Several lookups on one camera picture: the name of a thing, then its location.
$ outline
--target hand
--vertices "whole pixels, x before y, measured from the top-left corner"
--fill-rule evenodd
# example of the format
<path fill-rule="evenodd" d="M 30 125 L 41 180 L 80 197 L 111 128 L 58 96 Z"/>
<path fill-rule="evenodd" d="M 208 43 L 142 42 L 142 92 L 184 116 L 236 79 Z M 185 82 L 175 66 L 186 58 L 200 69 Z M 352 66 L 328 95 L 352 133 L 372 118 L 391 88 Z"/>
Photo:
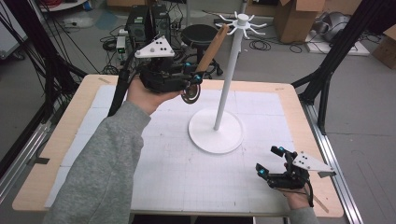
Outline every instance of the hand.
<path fill-rule="evenodd" d="M 148 115 L 151 115 L 160 104 L 178 95 L 180 95 L 178 91 L 168 93 L 155 93 L 150 91 L 143 86 L 139 77 L 135 77 L 129 86 L 126 100 L 139 106 Z"/>
<path fill-rule="evenodd" d="M 305 184 L 304 189 L 309 192 L 309 187 Z M 308 195 L 304 189 L 278 189 L 288 199 L 288 204 L 291 210 L 310 207 Z"/>

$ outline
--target office chair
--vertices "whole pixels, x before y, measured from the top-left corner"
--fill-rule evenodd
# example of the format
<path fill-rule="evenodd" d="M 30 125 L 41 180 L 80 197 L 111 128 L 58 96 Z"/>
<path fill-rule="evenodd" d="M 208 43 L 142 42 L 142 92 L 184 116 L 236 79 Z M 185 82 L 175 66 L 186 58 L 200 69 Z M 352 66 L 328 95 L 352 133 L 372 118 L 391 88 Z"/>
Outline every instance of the office chair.
<path fill-rule="evenodd" d="M 212 42 L 213 38 L 216 36 L 217 33 L 218 30 L 216 28 L 204 24 L 194 24 L 186 27 L 181 32 L 181 40 L 191 48 L 197 49 L 197 53 L 186 56 L 183 59 L 183 63 L 186 62 L 187 59 L 189 59 L 190 57 L 196 56 L 196 63 L 198 64 L 204 56 L 205 50 L 209 47 L 210 43 Z M 213 69 L 206 72 L 205 74 L 209 77 L 209 79 L 212 79 L 211 74 L 215 70 L 218 76 L 221 76 L 223 74 L 220 65 L 216 62 L 215 59 L 212 60 L 212 63 L 210 65 L 213 66 Z"/>

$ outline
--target stool seat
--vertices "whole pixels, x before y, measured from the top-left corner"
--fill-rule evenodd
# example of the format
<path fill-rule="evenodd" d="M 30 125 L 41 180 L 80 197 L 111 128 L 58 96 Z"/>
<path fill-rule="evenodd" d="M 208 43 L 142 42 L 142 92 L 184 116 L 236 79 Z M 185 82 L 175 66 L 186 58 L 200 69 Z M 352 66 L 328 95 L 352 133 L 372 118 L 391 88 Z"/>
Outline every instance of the stool seat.
<path fill-rule="evenodd" d="M 195 49 L 207 49 L 218 30 L 205 24 L 194 24 L 181 32 L 181 40 Z"/>

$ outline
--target gray sleeve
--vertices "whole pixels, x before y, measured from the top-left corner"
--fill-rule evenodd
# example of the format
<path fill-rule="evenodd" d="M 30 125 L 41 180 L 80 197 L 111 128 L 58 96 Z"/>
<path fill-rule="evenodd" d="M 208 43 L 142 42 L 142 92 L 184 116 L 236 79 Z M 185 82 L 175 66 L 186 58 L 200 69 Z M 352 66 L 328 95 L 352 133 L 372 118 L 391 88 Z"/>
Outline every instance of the gray sleeve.
<path fill-rule="evenodd" d="M 291 224 L 319 224 L 312 207 L 300 208 L 290 211 Z"/>
<path fill-rule="evenodd" d="M 134 171 L 150 117 L 124 102 L 104 119 L 76 158 L 45 224 L 128 223 Z"/>

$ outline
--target computer tower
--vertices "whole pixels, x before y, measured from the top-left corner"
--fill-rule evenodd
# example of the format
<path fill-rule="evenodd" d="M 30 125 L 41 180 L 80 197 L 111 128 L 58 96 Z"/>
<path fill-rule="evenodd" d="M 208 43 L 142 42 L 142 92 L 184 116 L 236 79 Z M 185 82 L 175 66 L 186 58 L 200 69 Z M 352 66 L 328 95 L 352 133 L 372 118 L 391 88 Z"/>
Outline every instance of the computer tower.
<path fill-rule="evenodd" d="M 164 35 L 171 43 L 170 17 L 164 4 L 154 4 L 151 6 L 151 17 L 153 21 L 154 35 Z"/>
<path fill-rule="evenodd" d="M 148 43 L 154 37 L 149 6 L 132 6 L 125 29 L 131 41 L 135 43 Z"/>

